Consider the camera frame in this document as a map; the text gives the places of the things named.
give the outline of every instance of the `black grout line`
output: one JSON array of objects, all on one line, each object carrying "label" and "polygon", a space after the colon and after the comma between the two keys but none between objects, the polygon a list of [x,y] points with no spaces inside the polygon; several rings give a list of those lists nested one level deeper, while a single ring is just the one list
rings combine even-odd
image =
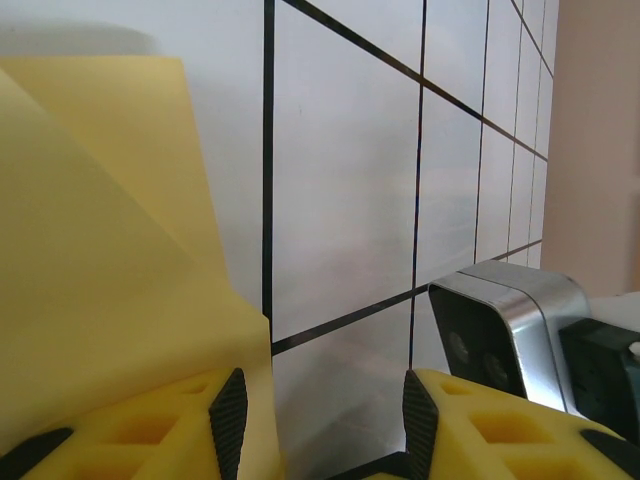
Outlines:
[{"label": "black grout line", "polygon": [[273,342],[273,89],[275,0],[264,2],[264,85],[262,107],[262,314]]},{"label": "black grout line", "polygon": [[[484,117],[484,96],[485,87],[487,85],[487,49],[489,47],[489,10],[491,0],[487,0],[487,22],[484,32],[484,65],[482,69],[482,106],[481,114]],[[478,220],[480,218],[480,179],[482,175],[482,142],[484,138],[484,122],[480,123],[480,153],[478,154],[478,188],[476,191],[476,229],[473,242],[473,263],[478,261]]]},{"label": "black grout line", "polygon": [[[422,38],[420,40],[420,76],[424,77],[424,57],[427,36],[427,0],[422,1]],[[416,288],[418,270],[418,221],[420,219],[420,165],[422,161],[422,113],[424,88],[419,85],[418,95],[418,151],[416,152],[416,205],[413,219],[413,258],[411,265],[411,290]],[[413,327],[415,325],[416,297],[411,297],[411,313],[409,314],[409,369],[413,367]]]},{"label": "black grout line", "polygon": [[[540,115],[540,87],[542,83],[542,65],[538,69],[538,105],[536,106],[536,142],[538,141],[538,116]],[[533,215],[533,185],[536,175],[536,156],[533,156],[533,175],[531,176],[531,206],[529,207],[529,235],[531,236],[531,216]],[[529,251],[527,251],[527,264],[529,263]]]},{"label": "black grout line", "polygon": [[542,243],[542,240],[536,240],[535,242],[528,243],[528,244],[524,245],[523,247],[515,248],[510,252],[503,253],[502,255],[498,255],[497,257],[493,257],[491,260],[503,260],[503,259],[505,259],[507,257],[510,257],[511,255],[515,255],[516,253],[520,253],[523,250],[526,250],[527,248],[535,247],[539,243]]},{"label": "black grout line", "polygon": [[547,20],[547,0],[544,0],[544,6],[542,7],[542,41],[540,42],[540,58],[544,58],[542,54],[542,49],[544,48],[544,24]]},{"label": "black grout line", "polygon": [[[513,5],[513,8],[516,9],[516,13],[520,17],[520,22],[522,22],[522,25],[524,26],[525,30],[529,34],[529,37],[531,38],[531,41],[533,42],[533,45],[536,47],[536,50],[540,54],[540,58],[542,59],[542,62],[544,63],[544,66],[547,67],[547,70],[549,71],[549,74],[551,75],[551,78],[553,78],[553,72],[551,71],[551,68],[549,68],[549,64],[547,63],[547,60],[544,58],[544,55],[542,54],[542,49],[541,49],[542,43],[541,43],[540,46],[538,46],[538,43],[536,42],[536,39],[533,38],[533,34],[531,33],[531,30],[529,29],[529,25],[527,25],[527,22],[524,21],[524,13],[521,12],[518,9],[518,6],[516,5],[515,0],[511,0],[511,4]],[[543,32],[542,34],[543,34],[543,39],[544,39],[544,13],[542,14],[542,32]]]},{"label": "black grout line", "polygon": [[307,342],[310,342],[311,340],[314,340],[318,337],[322,337],[323,335],[335,332],[336,330],[346,327],[347,325],[351,325],[358,320],[370,317],[375,313],[381,312],[383,310],[386,310],[387,308],[393,307],[394,305],[407,301],[415,295],[426,292],[427,287],[427,284],[421,285],[420,287],[388,298],[386,300],[383,300],[382,302],[378,302],[368,307],[361,308],[360,310],[356,310],[355,312],[343,315],[342,317],[330,320],[321,325],[317,325],[313,328],[305,330],[304,332],[296,333],[295,335],[292,335],[288,338],[278,340],[271,346],[271,354],[278,355],[280,353],[286,352],[287,350],[291,350],[294,347],[298,347]]},{"label": "black grout line", "polygon": [[[513,131],[518,133],[518,105],[520,104],[520,67],[522,66],[522,26],[520,24],[520,45],[518,46],[518,81],[516,83],[516,115],[514,118]],[[538,79],[538,90],[540,90],[540,83]],[[538,128],[538,117],[536,113],[536,130]],[[509,221],[507,224],[507,252],[509,251],[509,241],[511,240],[511,211],[513,210],[513,173],[516,170],[516,144],[513,144],[513,151],[511,152],[511,186],[509,189]]]},{"label": "black grout line", "polygon": [[398,72],[400,72],[400,73],[404,74],[405,76],[411,78],[415,82],[418,82],[423,87],[428,88],[433,93],[435,93],[439,97],[443,98],[444,100],[448,101],[452,105],[455,105],[456,107],[458,107],[463,112],[468,113],[469,115],[471,115],[473,118],[475,118],[477,120],[480,120],[485,125],[487,125],[487,126],[491,127],[492,129],[494,129],[496,132],[498,132],[501,135],[507,137],[509,140],[511,140],[513,142],[516,142],[518,145],[520,145],[525,150],[528,150],[529,152],[537,155],[540,159],[542,159],[544,161],[547,161],[547,158],[544,155],[541,155],[540,153],[536,152],[529,145],[526,145],[521,140],[515,138],[515,136],[513,136],[512,134],[510,134],[509,132],[507,132],[503,128],[499,127],[498,125],[496,125],[494,122],[492,122],[488,118],[483,117],[483,115],[481,113],[475,111],[473,108],[471,108],[466,103],[464,103],[461,100],[459,100],[458,98],[454,97],[449,92],[447,92],[443,88],[439,87],[435,83],[431,82],[430,80],[427,80],[426,78],[422,77],[418,72],[412,70],[410,67],[408,67],[407,65],[402,63],[397,58],[389,55],[384,50],[382,50],[381,48],[375,46],[373,43],[369,42],[364,37],[358,35],[356,32],[351,30],[349,27],[345,26],[344,24],[342,24],[339,21],[337,21],[335,18],[327,15],[326,13],[324,13],[319,8],[317,8],[314,5],[310,4],[307,0],[282,0],[282,1],[284,1],[285,3],[291,5],[296,10],[304,13],[305,15],[307,15],[310,18],[312,18],[313,20],[321,23],[322,25],[324,25],[325,27],[329,28],[331,31],[333,31],[334,33],[340,35],[344,39],[350,41],[354,45],[357,45],[358,47],[362,48],[364,51],[366,51],[370,55],[373,55],[377,59],[382,60],[384,63],[386,63],[390,67],[396,69]]}]

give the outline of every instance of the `yellow foam block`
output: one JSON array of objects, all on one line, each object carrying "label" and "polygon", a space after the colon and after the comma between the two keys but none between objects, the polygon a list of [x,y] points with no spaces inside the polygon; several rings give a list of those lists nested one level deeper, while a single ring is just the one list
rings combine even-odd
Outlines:
[{"label": "yellow foam block", "polygon": [[226,276],[179,59],[5,57],[0,69],[187,252]]},{"label": "yellow foam block", "polygon": [[246,407],[240,370],[176,382],[61,422],[57,427],[73,433],[23,478],[230,478],[237,472]]},{"label": "yellow foam block", "polygon": [[[619,438],[602,425],[440,372],[411,375],[403,407],[409,453],[420,455],[412,465],[424,466],[431,451],[430,480],[630,478],[580,435],[591,429]],[[433,424],[416,379],[437,407]]]},{"label": "yellow foam block", "polygon": [[268,322],[230,287],[180,63],[0,59],[0,143],[0,452],[241,367],[240,478],[275,477]]}]

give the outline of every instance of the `white tile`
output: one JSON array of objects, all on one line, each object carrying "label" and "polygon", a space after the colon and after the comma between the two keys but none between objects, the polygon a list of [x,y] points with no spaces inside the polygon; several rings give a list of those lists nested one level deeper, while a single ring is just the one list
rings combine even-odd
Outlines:
[{"label": "white tile", "polygon": [[551,130],[551,99],[553,97],[553,79],[549,70],[542,68],[540,73],[540,98],[538,106],[538,129],[536,134],[536,152],[545,157],[549,155],[549,132]]},{"label": "white tile", "polygon": [[558,32],[559,0],[547,0],[544,7],[544,33],[542,55],[553,72],[556,63],[556,34]]},{"label": "white tile", "polygon": [[430,368],[449,373],[447,357],[427,293],[416,297],[413,323],[413,368]]},{"label": "white tile", "polygon": [[410,302],[273,358],[287,478],[324,479],[404,450]]},{"label": "white tile", "polygon": [[311,3],[416,72],[420,71],[422,0],[312,0]]},{"label": "white tile", "polygon": [[516,145],[511,186],[511,217],[509,220],[509,249],[515,250],[529,243],[531,192],[533,189],[533,153]]},{"label": "white tile", "polygon": [[275,340],[411,288],[419,89],[276,12]]},{"label": "white tile", "polygon": [[484,114],[509,133],[516,121],[521,24],[510,0],[491,0]]},{"label": "white tile", "polygon": [[524,21],[527,23],[533,38],[538,47],[542,45],[542,24],[544,22],[544,1],[545,0],[525,0],[524,1]]},{"label": "white tile", "polygon": [[485,127],[480,169],[476,261],[507,252],[513,141]]},{"label": "white tile", "polygon": [[264,6],[255,0],[3,0],[0,10],[0,55],[182,59],[229,276],[259,307]]},{"label": "white tile", "polygon": [[429,0],[425,76],[482,110],[487,0]]},{"label": "white tile", "polygon": [[480,122],[425,89],[418,284],[473,264]]},{"label": "white tile", "polygon": [[538,85],[540,83],[540,54],[531,38],[523,30],[518,79],[518,108],[516,138],[533,148],[536,144],[538,116]]},{"label": "white tile", "polygon": [[539,243],[529,248],[528,266],[531,268],[540,268],[540,255],[542,253],[542,244]]},{"label": "white tile", "polygon": [[527,250],[522,250],[521,252],[514,253],[513,255],[509,255],[508,262],[513,265],[521,265],[523,267],[527,266]]},{"label": "white tile", "polygon": [[531,229],[529,243],[542,238],[542,223],[544,219],[544,198],[547,187],[547,162],[536,157],[533,169],[533,198],[531,200]]}]

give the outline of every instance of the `yellow plastic part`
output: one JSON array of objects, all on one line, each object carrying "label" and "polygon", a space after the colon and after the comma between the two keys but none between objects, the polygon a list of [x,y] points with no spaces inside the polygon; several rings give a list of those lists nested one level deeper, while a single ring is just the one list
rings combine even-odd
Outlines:
[{"label": "yellow plastic part", "polygon": [[241,479],[280,474],[267,320],[231,288],[182,65],[0,58],[0,453],[241,367]]},{"label": "yellow plastic part", "polygon": [[24,480],[216,480],[208,408],[230,369],[198,375],[60,423],[73,435]]},{"label": "yellow plastic part", "polygon": [[431,370],[416,370],[439,410],[429,480],[628,480],[579,432],[589,420]]}]

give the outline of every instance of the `beige wall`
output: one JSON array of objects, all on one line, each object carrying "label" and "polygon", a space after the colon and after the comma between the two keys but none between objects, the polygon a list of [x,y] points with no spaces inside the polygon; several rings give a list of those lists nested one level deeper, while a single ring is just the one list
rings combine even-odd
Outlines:
[{"label": "beige wall", "polygon": [[628,291],[640,186],[640,2],[561,0],[542,267]]}]

